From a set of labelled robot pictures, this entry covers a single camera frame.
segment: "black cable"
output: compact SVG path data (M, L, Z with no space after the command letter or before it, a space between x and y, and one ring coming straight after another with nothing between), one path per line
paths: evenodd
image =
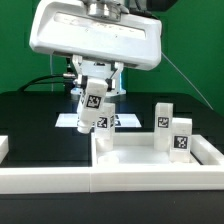
M138 8L139 11L142 10L142 7L141 7L141 5L140 5L138 0L135 0L135 5L136 5L136 7Z
M27 87L29 87L30 85L33 85L34 83L36 83L38 81L42 81L42 80L46 80L46 79L54 79L54 78L63 78L63 75L62 74L61 75L48 75L48 76L42 76L42 77L33 79L32 81L28 82L27 84L21 86L17 91L23 92Z
M33 85L46 85L46 84L64 84L64 82L58 82L58 81L55 81L55 82L36 82L36 83L30 83L29 85L24 85L24 88L23 88L23 91L25 89L27 89L29 86L33 86Z

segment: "white cube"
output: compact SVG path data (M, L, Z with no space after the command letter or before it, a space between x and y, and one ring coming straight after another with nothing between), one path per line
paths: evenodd
M157 103L155 111L154 149L168 151L170 148L173 104Z
M170 146L170 161L190 161L190 146L192 134L192 119L173 118Z

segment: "black platform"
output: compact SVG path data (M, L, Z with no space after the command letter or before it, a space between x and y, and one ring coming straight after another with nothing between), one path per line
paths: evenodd
M224 118L185 94L129 93L116 113L135 113L153 132L157 102L174 104L174 116L192 118L201 134L224 152ZM75 113L64 93L7 92L0 95L0 134L9 136L4 167L91 166L90 135L56 128L60 113ZM0 223L223 223L224 191L111 192L0 195Z

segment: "green wall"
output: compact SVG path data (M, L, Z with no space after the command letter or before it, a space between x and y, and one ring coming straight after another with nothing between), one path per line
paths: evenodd
M179 0L155 14L163 23L162 51L224 115L224 1ZM180 92L201 100L164 58L149 72L128 69L125 81L128 91Z
M50 74L49 56L32 52L28 44L38 2L0 1L0 92L16 90L33 78ZM224 115L223 12L222 0L179 0L167 12L155 14L163 23L163 52ZM63 58L54 57L53 62L54 73L65 71ZM129 92L179 92L201 100L164 58L152 71L126 69L124 75ZM41 89L51 90L51 86Z

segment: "white tray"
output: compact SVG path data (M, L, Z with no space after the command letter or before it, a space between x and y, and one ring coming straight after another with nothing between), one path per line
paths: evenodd
M98 152L93 134L90 191L224 189L224 156L202 136L192 136L191 152L203 165L193 157L170 163L167 152L152 146L153 133L116 133L114 150ZM102 156L109 162L98 163Z
M0 137L1 160L8 152L7 140ZM92 167L1 168L0 194L224 189L224 156L203 137L194 135L191 147L203 165L193 157L189 164L172 164L166 153L153 152L152 141L153 133L115 134L115 149L109 153L119 163L102 165L92 134Z

